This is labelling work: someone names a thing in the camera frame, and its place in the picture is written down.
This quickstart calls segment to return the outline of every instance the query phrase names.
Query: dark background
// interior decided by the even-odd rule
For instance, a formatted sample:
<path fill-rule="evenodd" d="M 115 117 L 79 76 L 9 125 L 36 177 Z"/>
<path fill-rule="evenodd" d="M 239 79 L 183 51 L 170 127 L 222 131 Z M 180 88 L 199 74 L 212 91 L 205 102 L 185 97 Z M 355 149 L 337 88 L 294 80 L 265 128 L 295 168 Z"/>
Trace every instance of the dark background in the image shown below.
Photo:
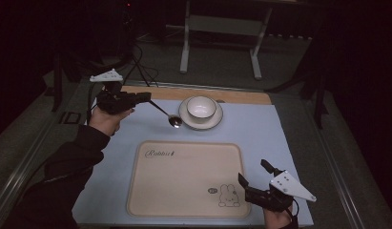
<path fill-rule="evenodd" d="M 101 62 L 101 52 L 116 50 L 127 1 L 107 2 L 0 2 L 0 133 L 46 90 L 42 75 L 52 70 L 55 53 L 70 49 Z M 183 25 L 185 1 L 130 2 L 134 23 L 160 39 L 166 24 Z M 342 3 L 341 9 L 326 14 L 315 8 L 279 7 L 268 33 L 284 39 L 314 37 L 301 66 L 317 77 L 326 73 L 326 89 L 392 209 L 392 1 Z M 215 13 L 205 4 L 196 10 Z M 216 13 L 232 14 L 230 9 Z M 237 9 L 237 16 L 246 15 L 252 15 L 247 7 Z M 252 16 L 261 15 L 257 11 Z M 68 78 L 78 81 L 73 64 L 64 61 L 64 68 L 72 68 Z M 317 79 L 306 80 L 315 89 Z"/>

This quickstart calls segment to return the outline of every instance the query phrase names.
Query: wooden table edge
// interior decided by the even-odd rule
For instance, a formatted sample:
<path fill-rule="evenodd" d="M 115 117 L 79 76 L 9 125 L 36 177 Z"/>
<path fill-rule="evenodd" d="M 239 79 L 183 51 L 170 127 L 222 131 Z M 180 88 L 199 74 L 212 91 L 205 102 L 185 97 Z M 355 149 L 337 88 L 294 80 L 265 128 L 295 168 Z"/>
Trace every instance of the wooden table edge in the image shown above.
<path fill-rule="evenodd" d="M 265 93 L 143 86 L 123 86 L 121 91 L 128 93 L 148 92 L 152 94 L 152 99 L 184 100 L 191 96 L 203 95 L 211 97 L 216 101 L 223 101 L 227 103 L 272 105 L 270 96 Z"/>

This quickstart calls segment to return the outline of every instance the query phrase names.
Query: white table leg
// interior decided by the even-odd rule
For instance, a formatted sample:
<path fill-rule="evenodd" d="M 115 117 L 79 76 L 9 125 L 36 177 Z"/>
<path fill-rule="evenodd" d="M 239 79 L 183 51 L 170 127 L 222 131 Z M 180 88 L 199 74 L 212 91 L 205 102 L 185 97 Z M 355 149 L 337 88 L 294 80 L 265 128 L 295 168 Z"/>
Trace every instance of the white table leg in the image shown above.
<path fill-rule="evenodd" d="M 261 30 L 258 33 L 258 42 L 253 49 L 250 50 L 250 58 L 252 61 L 253 73 L 256 80 L 261 80 L 260 65 L 258 63 L 258 50 L 260 49 L 261 42 L 263 41 L 264 33 L 267 29 L 267 24 L 269 23 L 272 8 L 267 10 L 264 21 L 261 23 Z"/>
<path fill-rule="evenodd" d="M 183 52 L 181 53 L 180 73 L 187 72 L 187 66 L 189 64 L 189 17 L 190 17 L 190 0 L 187 1 L 186 5 L 186 18 L 184 20 L 184 45 Z"/>

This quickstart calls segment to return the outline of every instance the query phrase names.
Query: tray logo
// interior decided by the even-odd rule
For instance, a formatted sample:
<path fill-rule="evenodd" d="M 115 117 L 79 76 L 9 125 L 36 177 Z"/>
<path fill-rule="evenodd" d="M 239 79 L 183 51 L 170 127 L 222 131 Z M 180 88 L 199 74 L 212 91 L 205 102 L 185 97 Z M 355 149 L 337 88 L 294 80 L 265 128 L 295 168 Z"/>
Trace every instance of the tray logo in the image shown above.
<path fill-rule="evenodd" d="M 216 189 L 216 188 L 209 188 L 208 189 L 208 193 L 210 193 L 210 194 L 215 194 L 217 192 L 218 192 L 218 189 Z"/>
<path fill-rule="evenodd" d="M 173 156 L 175 151 L 158 151 L 158 150 L 149 150 L 145 153 L 146 158 L 153 158 L 156 156 Z"/>

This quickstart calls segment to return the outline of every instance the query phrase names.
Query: human hand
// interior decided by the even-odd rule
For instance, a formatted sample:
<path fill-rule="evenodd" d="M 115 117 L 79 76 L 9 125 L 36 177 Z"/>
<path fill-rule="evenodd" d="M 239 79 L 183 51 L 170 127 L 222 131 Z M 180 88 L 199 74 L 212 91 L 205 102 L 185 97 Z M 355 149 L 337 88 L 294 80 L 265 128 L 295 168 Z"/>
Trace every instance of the human hand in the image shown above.
<path fill-rule="evenodd" d="M 119 130 L 120 121 L 133 112 L 134 109 L 130 109 L 119 114 L 108 114 L 100 108 L 95 107 L 93 109 L 89 126 L 101 131 L 105 135 L 111 136 Z"/>
<path fill-rule="evenodd" d="M 288 208 L 290 212 L 293 212 L 293 205 Z M 263 214 L 264 214 L 264 221 L 265 221 L 265 228 L 266 229 L 279 229 L 281 227 L 284 227 L 291 222 L 291 217 L 287 213 L 287 211 L 283 212 L 273 212 L 270 210 L 267 210 L 263 208 Z"/>

